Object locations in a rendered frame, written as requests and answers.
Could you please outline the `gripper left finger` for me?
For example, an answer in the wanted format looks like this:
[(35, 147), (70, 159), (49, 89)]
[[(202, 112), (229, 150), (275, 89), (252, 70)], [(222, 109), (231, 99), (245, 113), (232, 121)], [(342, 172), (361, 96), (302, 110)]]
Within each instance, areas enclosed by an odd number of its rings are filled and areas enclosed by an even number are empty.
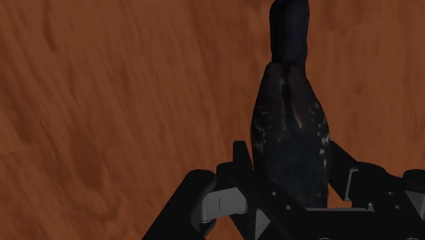
[(292, 240), (264, 204), (244, 141), (233, 143), (231, 162), (215, 172), (188, 172), (142, 240), (206, 240), (219, 218), (229, 217), (244, 240)]

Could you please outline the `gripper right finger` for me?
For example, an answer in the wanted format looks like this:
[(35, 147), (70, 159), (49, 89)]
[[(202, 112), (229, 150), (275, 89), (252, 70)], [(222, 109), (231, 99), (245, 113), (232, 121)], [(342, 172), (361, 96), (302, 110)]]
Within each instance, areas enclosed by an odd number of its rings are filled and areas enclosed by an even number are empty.
[(425, 170), (406, 170), (402, 177), (383, 167), (359, 162), (334, 141), (330, 185), (351, 202), (347, 240), (425, 240)]

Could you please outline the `dark speckled bottle-shaped object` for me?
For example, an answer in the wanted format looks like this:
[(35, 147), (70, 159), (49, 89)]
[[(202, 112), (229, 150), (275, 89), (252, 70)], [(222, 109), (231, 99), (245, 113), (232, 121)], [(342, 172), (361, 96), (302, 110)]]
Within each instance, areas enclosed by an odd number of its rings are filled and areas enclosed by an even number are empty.
[(251, 118), (255, 172), (300, 205), (328, 206), (330, 129), (306, 75), (309, 0), (274, 0), (269, 12), (271, 61)]

